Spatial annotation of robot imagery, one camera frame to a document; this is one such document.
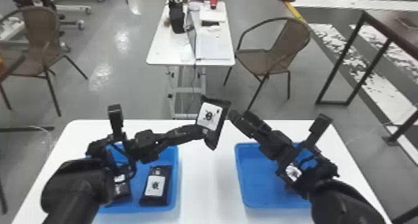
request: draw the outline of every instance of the laptop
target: laptop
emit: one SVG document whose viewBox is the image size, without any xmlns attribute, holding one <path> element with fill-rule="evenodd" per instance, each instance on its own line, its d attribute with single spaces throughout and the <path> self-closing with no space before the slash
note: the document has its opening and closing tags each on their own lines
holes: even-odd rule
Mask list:
<svg viewBox="0 0 418 224">
<path fill-rule="evenodd" d="M 196 27 L 193 23 L 193 18 L 190 10 L 187 11 L 186 26 L 184 30 L 187 32 L 188 41 L 192 46 L 193 54 L 196 57 Z"/>
<path fill-rule="evenodd" d="M 185 30 L 196 60 L 228 60 L 228 42 L 221 39 L 219 32 L 200 30 L 197 32 L 190 11 L 187 13 Z"/>
</svg>

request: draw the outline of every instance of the blue tray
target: blue tray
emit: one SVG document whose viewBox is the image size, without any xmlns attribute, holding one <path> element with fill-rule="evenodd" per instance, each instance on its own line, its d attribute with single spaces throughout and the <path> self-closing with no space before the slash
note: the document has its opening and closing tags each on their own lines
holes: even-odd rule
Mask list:
<svg viewBox="0 0 418 224">
<path fill-rule="evenodd" d="M 277 162 L 267 159 L 258 143 L 239 143 L 235 146 L 236 168 L 244 204 L 249 208 L 309 208 L 310 203 L 290 189 L 275 171 Z M 312 154 L 303 150 L 296 161 Z M 304 168 L 314 166 L 308 161 Z"/>
<path fill-rule="evenodd" d="M 111 149 L 115 161 L 127 162 L 126 158 L 116 151 L 113 147 L 107 146 Z M 160 159 L 148 164 L 136 163 L 137 172 L 133 179 L 131 179 L 132 200 L 126 203 L 113 203 L 108 207 L 100 207 L 100 213 L 139 213 L 139 212 L 164 212 L 170 211 L 175 206 L 177 199 L 177 183 L 179 176 L 179 149 L 177 146 L 170 146 L 160 153 Z M 169 186 L 169 201 L 166 206 L 145 207 L 139 205 L 142 191 L 144 190 L 147 181 L 149 168 L 152 166 L 172 166 L 172 175 Z"/>
</svg>

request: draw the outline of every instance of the black metal table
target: black metal table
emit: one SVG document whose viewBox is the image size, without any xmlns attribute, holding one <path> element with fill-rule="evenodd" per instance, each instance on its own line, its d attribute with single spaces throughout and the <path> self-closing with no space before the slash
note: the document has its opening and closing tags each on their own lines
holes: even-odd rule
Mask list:
<svg viewBox="0 0 418 224">
<path fill-rule="evenodd" d="M 325 92 L 328 90 L 332 80 L 337 74 L 340 65 L 344 61 L 345 55 L 353 44 L 356 36 L 358 35 L 360 28 L 363 24 L 369 24 L 375 29 L 380 31 L 388 39 L 384 45 L 379 49 L 377 55 L 374 57 L 373 61 L 366 69 L 365 74 L 355 86 L 353 92 L 345 101 L 327 101 L 322 100 Z M 366 81 L 367 77 L 371 74 L 375 66 L 378 64 L 380 58 L 388 49 L 391 42 L 397 44 L 405 52 L 409 53 L 412 57 L 418 60 L 418 26 L 415 25 L 408 16 L 403 12 L 397 11 L 363 11 L 361 17 L 356 25 L 355 30 L 351 34 L 350 38 L 345 45 L 343 52 L 338 58 L 337 62 L 334 65 L 330 75 L 328 76 L 321 92 L 318 95 L 318 98 L 315 102 L 316 105 L 344 105 L 348 106 L 353 101 L 354 97 L 359 92 L 361 86 Z M 397 145 L 397 139 L 403 135 L 414 123 L 418 120 L 418 111 L 416 111 L 399 129 L 393 133 L 390 137 L 386 138 L 388 144 Z M 409 210 L 408 212 L 400 215 L 397 218 L 394 218 L 392 222 L 394 224 L 402 224 L 412 220 L 414 217 L 418 216 L 418 206 Z"/>
</svg>

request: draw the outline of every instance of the cable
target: cable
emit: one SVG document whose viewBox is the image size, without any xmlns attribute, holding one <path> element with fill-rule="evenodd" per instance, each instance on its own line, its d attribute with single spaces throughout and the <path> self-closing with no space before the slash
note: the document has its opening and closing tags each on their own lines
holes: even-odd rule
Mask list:
<svg viewBox="0 0 418 224">
<path fill-rule="evenodd" d="M 116 151 L 118 151 L 120 154 L 124 155 L 126 157 L 126 159 L 128 160 L 129 165 L 131 166 L 132 169 L 132 175 L 129 175 L 129 177 L 127 179 L 125 179 L 124 181 L 121 182 L 115 182 L 115 184 L 122 184 L 125 183 L 131 179 L 133 179 L 136 175 L 136 162 L 134 160 L 132 160 L 132 158 L 126 154 L 122 149 L 120 149 L 118 146 L 116 146 L 115 144 L 110 144 Z"/>
<path fill-rule="evenodd" d="M 410 112 L 410 110 L 412 110 L 412 109 L 413 109 L 414 107 L 416 107 L 417 105 L 418 105 L 418 102 L 417 102 L 417 103 L 415 103 L 414 105 L 412 105 L 412 106 L 411 106 L 411 107 L 410 107 L 407 111 L 403 112 L 403 113 L 402 113 L 402 114 L 398 117 L 398 119 L 396 119 L 394 122 L 399 121 L 400 119 L 403 119 L 404 115 L 405 115 L 406 113 Z M 360 134 L 359 136 L 353 137 L 353 138 L 351 138 L 351 139 L 349 139 L 349 140 L 345 141 L 344 143 L 345 143 L 345 145 L 347 146 L 347 145 L 351 144 L 352 142 L 355 142 L 355 141 L 357 141 L 357 140 L 359 140 L 359 139 L 361 139 L 361 138 L 364 138 L 364 137 L 366 137 L 366 136 L 370 135 L 371 133 L 375 132 L 375 131 L 376 131 L 378 128 L 380 128 L 381 126 L 386 126 L 386 125 L 389 125 L 389 124 L 392 124 L 392 121 L 388 121 L 388 122 L 385 122 L 385 123 L 379 124 L 379 125 L 377 125 L 376 127 L 372 128 L 370 131 L 368 131 L 368 132 L 366 132 L 366 133 L 364 133 L 364 134 Z"/>
<path fill-rule="evenodd" d="M 48 137 L 48 144 L 49 144 L 49 152 L 48 154 L 51 152 L 52 148 L 53 148 L 53 139 L 52 139 L 52 134 L 51 132 L 49 132 L 48 130 L 46 130 L 45 128 L 42 128 L 40 126 L 28 126 L 29 128 L 34 128 L 34 129 L 38 129 L 40 131 L 43 131 L 47 134 Z"/>
<path fill-rule="evenodd" d="M 192 92 L 193 92 L 193 98 L 192 102 L 189 104 L 186 110 L 186 118 L 188 119 L 188 112 L 190 111 L 190 108 L 192 107 L 193 103 L 195 102 L 195 86 L 193 85 L 193 82 L 196 80 L 196 63 L 193 65 L 193 80 L 190 82 L 190 86 L 192 86 Z"/>
</svg>

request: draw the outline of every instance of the chair leg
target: chair leg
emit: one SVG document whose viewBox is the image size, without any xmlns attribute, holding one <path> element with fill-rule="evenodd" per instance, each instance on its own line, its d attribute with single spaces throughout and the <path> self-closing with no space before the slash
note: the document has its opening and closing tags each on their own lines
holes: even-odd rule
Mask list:
<svg viewBox="0 0 418 224">
<path fill-rule="evenodd" d="M 287 99 L 290 99 L 290 70 L 287 71 Z"/>
<path fill-rule="evenodd" d="M 53 71 L 53 70 L 51 70 L 51 69 L 48 69 L 48 71 L 53 75 L 53 76 L 57 76 L 57 74 Z"/>
<path fill-rule="evenodd" d="M 252 107 L 252 105 L 253 105 L 254 101 L 256 100 L 256 98 L 257 98 L 257 96 L 258 96 L 258 93 L 259 93 L 259 92 L 260 92 L 260 90 L 261 90 L 262 85 L 264 84 L 264 81 L 266 81 L 266 79 L 267 79 L 267 77 L 268 77 L 268 76 L 269 76 L 269 75 L 265 75 L 265 76 L 264 76 L 264 78 L 262 78 L 262 80 L 261 80 L 261 82 L 260 82 L 260 85 L 258 86 L 257 91 L 256 91 L 256 93 L 255 93 L 255 94 L 254 94 L 254 96 L 253 96 L 253 99 L 251 100 L 251 102 L 249 103 L 249 105 L 248 105 L 248 107 L 247 107 L 247 110 L 251 109 L 251 107 Z"/>
<path fill-rule="evenodd" d="M 6 106 L 7 106 L 7 108 L 9 110 L 12 110 L 12 107 L 10 106 L 9 99 L 6 96 L 6 92 L 4 92 L 4 89 L 3 89 L 3 86 L 1 85 L 1 83 L 0 83 L 0 92 L 1 92 L 1 95 L 3 96 L 4 102 L 5 102 Z"/>
<path fill-rule="evenodd" d="M 78 72 L 80 72 L 81 75 L 83 75 L 83 77 L 86 80 L 88 79 L 87 75 L 82 70 L 80 70 L 80 68 L 75 64 L 75 62 L 70 57 L 68 57 L 67 55 L 64 55 L 64 57 L 68 62 L 70 62 L 78 70 Z"/>
<path fill-rule="evenodd" d="M 48 83 L 48 87 L 49 87 L 49 92 L 51 92 L 53 104 L 55 105 L 55 109 L 57 110 L 58 117 L 61 117 L 61 110 L 60 110 L 60 107 L 58 105 L 57 97 L 55 96 L 55 92 L 53 90 L 52 82 L 51 82 L 51 79 L 49 77 L 49 73 L 48 72 L 45 72 L 45 77 L 47 79 L 47 83 Z"/>
<path fill-rule="evenodd" d="M 228 73 L 226 73 L 226 77 L 225 80 L 223 81 L 223 86 L 226 85 L 226 82 L 228 81 L 229 77 L 230 77 L 230 73 L 232 71 L 232 67 L 230 67 L 230 69 L 228 70 Z"/>
<path fill-rule="evenodd" d="M 257 75 L 253 74 L 253 76 L 258 80 L 258 82 L 261 82 L 260 78 L 258 78 Z"/>
</svg>

